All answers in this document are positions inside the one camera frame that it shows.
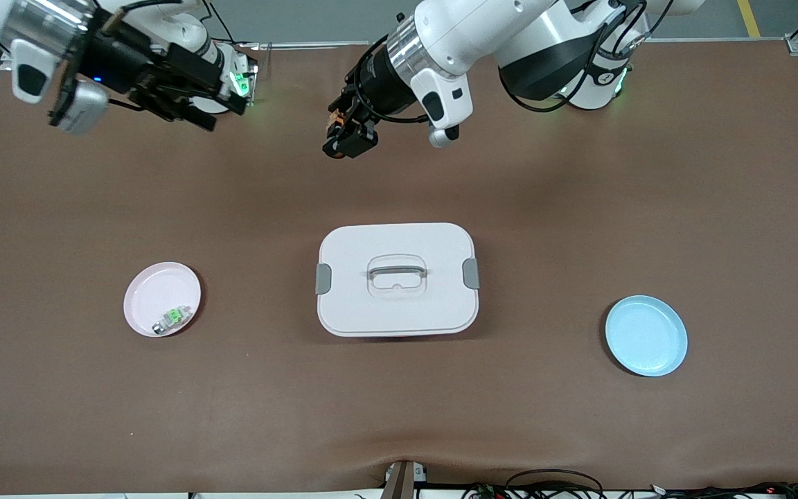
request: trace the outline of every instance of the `blue plate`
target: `blue plate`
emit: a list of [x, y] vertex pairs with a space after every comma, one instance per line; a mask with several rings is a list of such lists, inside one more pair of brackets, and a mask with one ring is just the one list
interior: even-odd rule
[[605, 339], [614, 357], [642, 376], [664, 376], [682, 364], [688, 335], [678, 313], [658, 298], [626, 297], [605, 321]]

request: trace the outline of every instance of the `yellow line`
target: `yellow line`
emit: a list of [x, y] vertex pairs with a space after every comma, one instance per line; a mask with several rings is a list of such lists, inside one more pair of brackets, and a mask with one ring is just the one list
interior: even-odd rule
[[744, 18], [748, 37], [762, 37], [759, 34], [759, 26], [756, 25], [756, 18], [753, 17], [753, 9], [750, 8], [750, 0], [738, 0], [738, 9], [741, 9], [741, 17]]

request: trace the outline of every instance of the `cable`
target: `cable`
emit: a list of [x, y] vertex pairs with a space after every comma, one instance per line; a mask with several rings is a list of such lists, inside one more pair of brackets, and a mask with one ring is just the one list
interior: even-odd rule
[[596, 42], [595, 44], [593, 44], [593, 48], [590, 49], [589, 51], [589, 59], [587, 60], [586, 66], [583, 67], [583, 74], [580, 76], [580, 80], [578, 80], [577, 85], [574, 85], [574, 88], [572, 89], [571, 93], [568, 94], [563, 99], [561, 99], [560, 102], [558, 102], [558, 104], [551, 105], [551, 107], [534, 107], [534, 105], [526, 104], [525, 102], [522, 102], [518, 97], [516, 97], [516, 95], [513, 95], [513, 93], [507, 87], [506, 82], [504, 82], [503, 78], [500, 78], [501, 86], [503, 86], [504, 91], [507, 93], [507, 95], [510, 96], [510, 99], [513, 99], [513, 102], [522, 107], [523, 110], [532, 111], [534, 113], [551, 113], [555, 110], [558, 110], [558, 108], [563, 107], [563, 105], [566, 105], [568, 101], [570, 101], [577, 94], [577, 92], [580, 91], [580, 88], [583, 87], [583, 82], [585, 82], [585, 80], [587, 79], [587, 71], [589, 70], [589, 67], [593, 65], [593, 60], [596, 59], [596, 52], [599, 51], [599, 45], [602, 45], [602, 43], [605, 41], [605, 39], [603, 39], [604, 34], [605, 34], [605, 25], [602, 25], [602, 28], [600, 28], [599, 31], [596, 31]]
[[353, 70], [353, 89], [355, 91], [355, 95], [359, 98], [359, 102], [371, 113], [374, 117], [380, 119], [384, 122], [389, 123], [426, 123], [429, 120], [427, 114], [421, 114], [416, 118], [393, 118], [392, 116], [387, 116], [386, 114], [381, 114], [374, 110], [374, 107], [371, 107], [371, 104], [368, 102], [368, 98], [365, 96], [365, 92], [362, 88], [362, 84], [360, 80], [362, 79], [362, 67], [364, 66], [365, 62], [368, 61], [368, 57], [371, 56], [371, 53], [379, 47], [383, 42], [387, 40], [389, 35], [383, 35], [380, 40], [371, 44], [368, 47], [368, 50], [365, 51], [364, 54], [359, 58], [359, 62], [355, 65], [355, 69]]
[[664, 6], [664, 12], [661, 12], [661, 16], [659, 16], [658, 20], [655, 21], [655, 25], [652, 26], [652, 28], [649, 29], [648, 31], [649, 37], [651, 37], [652, 33], [655, 32], [655, 29], [657, 29], [658, 26], [661, 26], [661, 23], [663, 22], [664, 18], [667, 17], [667, 13], [671, 11], [671, 6], [673, 6], [673, 1], [674, 0], [670, 0], [667, 3], [667, 6]]
[[200, 17], [200, 18], [199, 18], [199, 22], [206, 22], [206, 20], [209, 20], [209, 19], [211, 19], [211, 18], [212, 18], [212, 15], [211, 15], [211, 7], [209, 7], [209, 0], [202, 0], [202, 3], [203, 3], [203, 4], [205, 4], [205, 10], [208, 10], [208, 11], [209, 11], [209, 13], [208, 13], [208, 15], [206, 15], [206, 16], [202, 16], [202, 17]]
[[595, 2], [596, 0], [587, 0], [587, 2], [581, 3], [579, 6], [574, 7], [574, 9], [570, 10], [570, 12], [573, 14], [583, 12], [584, 10], [587, 10], [587, 7], [592, 6], [592, 4]]
[[142, 9], [149, 6], [161, 6], [164, 3], [181, 3], [183, 0], [140, 0], [139, 2], [129, 3], [127, 6], [121, 6], [121, 12], [128, 13], [131, 10]]
[[213, 12], [215, 13], [215, 16], [218, 16], [218, 20], [221, 21], [221, 26], [224, 27], [224, 31], [227, 32], [227, 37], [230, 39], [230, 43], [235, 45], [236, 41], [232, 37], [232, 33], [230, 33], [230, 28], [227, 28], [227, 23], [224, 22], [224, 18], [222, 18], [221, 14], [218, 12], [218, 7], [215, 7], [215, 4], [213, 4], [213, 3], [210, 3], [210, 6], [211, 6], [211, 10], [213, 10]]
[[763, 482], [743, 489], [719, 489], [706, 487], [696, 490], [668, 490], [660, 499], [737, 499], [750, 498], [751, 493], [773, 493], [785, 499], [798, 499], [798, 483]]
[[583, 485], [577, 485], [577, 484], [574, 484], [572, 482], [567, 482], [567, 481], [564, 481], [564, 480], [540, 481], [540, 482], [536, 482], [536, 483], [530, 484], [529, 486], [526, 486], [526, 489], [530, 489], [530, 487], [535, 487], [538, 490], [538, 493], [540, 493], [539, 491], [541, 491], [541, 490], [545, 490], [545, 489], [552, 490], [553, 487], [555, 487], [556, 492], [553, 493], [550, 497], [556, 496], [556, 495], [558, 495], [558, 493], [562, 493], [562, 492], [570, 492], [570, 493], [572, 493], [572, 495], [577, 496], [577, 493], [574, 492], [575, 490], [577, 490], [578, 492], [595, 492], [595, 493], [598, 494], [600, 499], [605, 499], [604, 489], [602, 487], [602, 483], [599, 482], [599, 480], [594, 479], [592, 476], [589, 476], [586, 473], [581, 473], [580, 471], [563, 470], [562, 468], [543, 468], [542, 470], [522, 471], [521, 473], [516, 473], [512, 477], [509, 477], [509, 479], [507, 479], [506, 483], [504, 483], [504, 487], [506, 487], [506, 489], [509, 489], [510, 483], [513, 483], [513, 480], [519, 479], [519, 478], [524, 477], [526, 475], [541, 475], [541, 474], [548, 474], [548, 473], [550, 473], [550, 474], [566, 474], [566, 475], [578, 476], [578, 477], [581, 477], [583, 479], [592, 481], [594, 484], [596, 484], [596, 489], [593, 489], [592, 487], [583, 486]]
[[127, 110], [138, 111], [138, 112], [140, 112], [140, 111], [146, 111], [146, 110], [144, 110], [142, 107], [139, 107], [139, 105], [130, 105], [130, 104], [125, 104], [123, 101], [120, 101], [120, 100], [115, 100], [115, 99], [113, 99], [113, 98], [111, 98], [111, 99], [109, 100], [109, 102], [110, 102], [110, 104], [112, 104], [112, 105], [117, 105], [118, 107], [124, 107], [124, 108], [126, 108]]
[[[670, 0], [667, 3], [668, 6], [672, 2], [673, 2], [673, 0]], [[643, 0], [643, 2], [639, 4], [639, 10], [637, 10], [636, 16], [634, 16], [632, 22], [630, 22], [630, 24], [627, 25], [627, 28], [624, 28], [624, 31], [621, 32], [620, 37], [618, 37], [618, 39], [614, 41], [614, 48], [612, 48], [612, 56], [617, 57], [618, 55], [620, 55], [620, 54], [618, 54], [618, 46], [621, 45], [621, 40], [623, 40], [624, 37], [627, 37], [627, 34], [630, 32], [630, 29], [633, 29], [633, 26], [636, 26], [636, 23], [639, 22], [640, 18], [642, 18], [643, 12], [646, 11], [647, 3], [648, 3], [647, 0]], [[629, 46], [630, 46], [630, 44], [627, 44], [627, 46], [624, 47], [624, 50], [627, 50], [627, 48], [629, 48]]]

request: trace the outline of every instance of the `container lid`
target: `container lid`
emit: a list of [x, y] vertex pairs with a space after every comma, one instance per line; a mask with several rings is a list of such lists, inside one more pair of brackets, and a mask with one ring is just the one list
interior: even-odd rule
[[341, 227], [319, 250], [319, 319], [343, 337], [462, 331], [478, 288], [472, 239], [454, 224]]

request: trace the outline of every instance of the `pink plate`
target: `pink plate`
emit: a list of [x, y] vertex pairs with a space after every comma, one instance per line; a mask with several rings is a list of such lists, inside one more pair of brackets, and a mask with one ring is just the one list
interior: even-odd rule
[[202, 285], [193, 269], [177, 262], [162, 262], [143, 269], [125, 291], [123, 312], [131, 329], [145, 337], [162, 338], [173, 335], [193, 319], [177, 328], [169, 329], [164, 335], [152, 332], [152, 325], [158, 322], [168, 310], [187, 306], [193, 315], [202, 302]]

